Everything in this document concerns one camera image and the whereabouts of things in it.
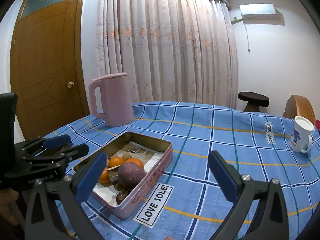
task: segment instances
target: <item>stool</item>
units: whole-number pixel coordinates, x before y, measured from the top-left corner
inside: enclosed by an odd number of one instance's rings
[[[269,98],[253,92],[240,92],[238,98],[242,101],[248,101],[244,112],[260,112],[260,106],[269,106]]]

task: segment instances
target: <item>blue plaid tablecloth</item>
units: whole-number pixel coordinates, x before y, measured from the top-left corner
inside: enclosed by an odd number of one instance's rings
[[[289,215],[290,239],[302,231],[320,199],[320,136],[312,134],[308,154],[289,147],[293,120],[263,113],[244,113],[223,106],[182,102],[144,102],[133,105],[135,120],[121,127],[107,127],[102,119],[89,115],[49,134],[69,134],[74,145],[86,143],[93,151],[126,131],[163,138],[173,144],[173,161],[159,182],[174,190],[154,227],[132,218],[121,220],[92,197],[82,203],[86,214],[105,239],[175,240],[209,239],[222,223],[232,203],[228,202],[207,166],[211,150],[218,150],[240,174],[255,180],[280,180]],[[274,128],[275,145],[267,143],[265,122]],[[69,164],[68,173],[79,163]],[[244,236],[257,201],[239,231]],[[59,211],[66,227],[76,234],[63,206]]]

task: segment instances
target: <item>wooden door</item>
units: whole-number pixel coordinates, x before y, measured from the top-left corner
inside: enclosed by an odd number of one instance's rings
[[[78,3],[59,1],[24,17],[22,9],[16,22],[10,77],[12,91],[18,95],[17,117],[25,139],[45,136],[88,114],[80,95],[82,72],[79,75],[76,69]]]

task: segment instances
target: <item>orange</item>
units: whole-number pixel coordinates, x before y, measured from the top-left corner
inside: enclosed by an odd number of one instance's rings
[[[143,162],[142,162],[142,161],[140,161],[139,159],[131,158],[131,159],[126,160],[125,162],[132,162],[132,163],[135,163],[135,164],[139,165],[141,168],[143,168],[143,169],[144,169]]]
[[[112,168],[114,166],[118,166],[124,163],[124,160],[121,157],[115,156],[112,157],[109,161],[109,167]]]
[[[106,183],[109,183],[109,182],[110,182],[107,169],[108,169],[108,168],[105,168],[105,169],[103,170],[102,174],[100,175],[99,182],[100,182],[101,184],[106,184]]]

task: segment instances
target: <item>floral curtain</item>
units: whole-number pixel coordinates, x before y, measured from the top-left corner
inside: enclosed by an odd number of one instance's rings
[[[127,72],[133,102],[236,106],[226,0],[99,0],[97,27],[99,75]]]

